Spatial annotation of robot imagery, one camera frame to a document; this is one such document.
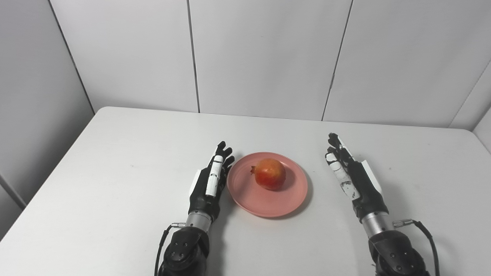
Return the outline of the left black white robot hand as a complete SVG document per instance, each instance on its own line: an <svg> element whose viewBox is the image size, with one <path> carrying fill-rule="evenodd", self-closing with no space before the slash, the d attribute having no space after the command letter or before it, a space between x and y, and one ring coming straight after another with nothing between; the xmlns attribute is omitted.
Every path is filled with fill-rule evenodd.
<svg viewBox="0 0 491 276"><path fill-rule="evenodd" d="M189 198L189 214L204 213L210 217L211 222L218 218L219 201L234 161L232 148L227 147L225 141L221 141L207 167L198 170L194 177L193 190Z"/></svg>

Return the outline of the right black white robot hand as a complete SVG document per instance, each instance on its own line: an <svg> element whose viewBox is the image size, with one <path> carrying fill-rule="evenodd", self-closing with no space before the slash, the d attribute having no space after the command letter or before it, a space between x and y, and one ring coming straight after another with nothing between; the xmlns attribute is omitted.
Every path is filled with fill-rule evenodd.
<svg viewBox="0 0 491 276"><path fill-rule="evenodd" d="M359 222L370 214L388 214L382 189L367 161L354 159L336 133L328 135L328 143L325 160L351 201Z"/></svg>

